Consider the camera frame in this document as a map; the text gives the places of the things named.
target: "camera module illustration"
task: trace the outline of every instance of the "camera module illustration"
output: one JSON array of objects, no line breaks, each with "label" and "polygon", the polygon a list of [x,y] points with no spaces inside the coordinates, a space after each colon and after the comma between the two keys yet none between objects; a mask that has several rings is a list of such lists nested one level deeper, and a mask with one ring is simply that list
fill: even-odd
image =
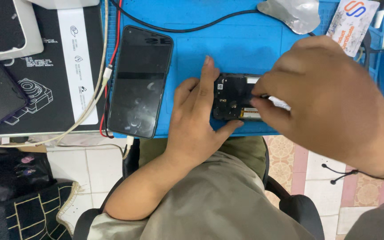
[{"label": "camera module illustration", "polygon": [[33,114],[53,101],[51,90],[40,83],[25,78],[19,81],[18,84],[28,96],[29,104],[4,121],[10,125],[18,123],[20,121],[19,118],[26,113]]}]

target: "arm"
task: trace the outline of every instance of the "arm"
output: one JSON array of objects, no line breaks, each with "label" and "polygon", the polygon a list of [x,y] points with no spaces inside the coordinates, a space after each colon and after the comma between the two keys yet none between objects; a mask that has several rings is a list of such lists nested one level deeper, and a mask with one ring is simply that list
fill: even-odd
[{"label": "arm", "polygon": [[174,94],[167,149],[120,184],[105,205],[107,214],[119,220],[146,218],[177,182],[243,125],[231,121],[217,131],[210,126],[214,81],[219,74],[213,59],[206,57],[201,80],[190,78],[179,85]]},{"label": "arm", "polygon": [[364,68],[326,36],[296,42],[256,83],[291,106],[253,98],[262,119],[318,154],[384,177],[384,97]]}]

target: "person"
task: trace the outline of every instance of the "person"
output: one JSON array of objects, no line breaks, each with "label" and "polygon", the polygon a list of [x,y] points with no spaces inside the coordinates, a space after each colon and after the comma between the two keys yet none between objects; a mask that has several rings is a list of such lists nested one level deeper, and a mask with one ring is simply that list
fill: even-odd
[{"label": "person", "polygon": [[[88,239],[314,239],[266,198],[262,137],[229,138],[244,124],[239,120],[217,131],[210,126],[214,65],[207,56],[200,79],[177,87],[168,140],[141,140],[140,168],[110,196]],[[384,177],[384,98],[331,38],[297,41],[252,94],[251,105],[280,134]],[[384,239],[384,206],[364,215],[346,239]]]}]

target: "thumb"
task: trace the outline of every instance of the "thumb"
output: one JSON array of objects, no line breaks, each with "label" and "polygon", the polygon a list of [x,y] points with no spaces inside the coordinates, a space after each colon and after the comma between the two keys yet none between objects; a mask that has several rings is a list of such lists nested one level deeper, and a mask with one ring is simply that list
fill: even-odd
[{"label": "thumb", "polygon": [[216,131],[216,135],[219,140],[224,142],[233,133],[233,131],[235,131],[235,129],[242,127],[243,125],[244,122],[241,120],[229,121],[225,126]]},{"label": "thumb", "polygon": [[255,107],[262,117],[262,120],[279,132],[286,132],[290,125],[290,112],[275,107],[269,99],[253,97],[250,104]]}]

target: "gray shirt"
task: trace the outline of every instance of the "gray shirt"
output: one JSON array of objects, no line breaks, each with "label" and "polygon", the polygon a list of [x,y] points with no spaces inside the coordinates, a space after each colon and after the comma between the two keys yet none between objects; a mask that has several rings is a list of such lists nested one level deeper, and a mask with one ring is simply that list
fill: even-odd
[{"label": "gray shirt", "polygon": [[[359,235],[358,230],[357,235],[346,239],[369,239]],[[149,218],[121,221],[101,214],[94,219],[88,239],[307,240],[314,237],[269,202],[255,172],[238,158],[216,152],[175,184]]]}]

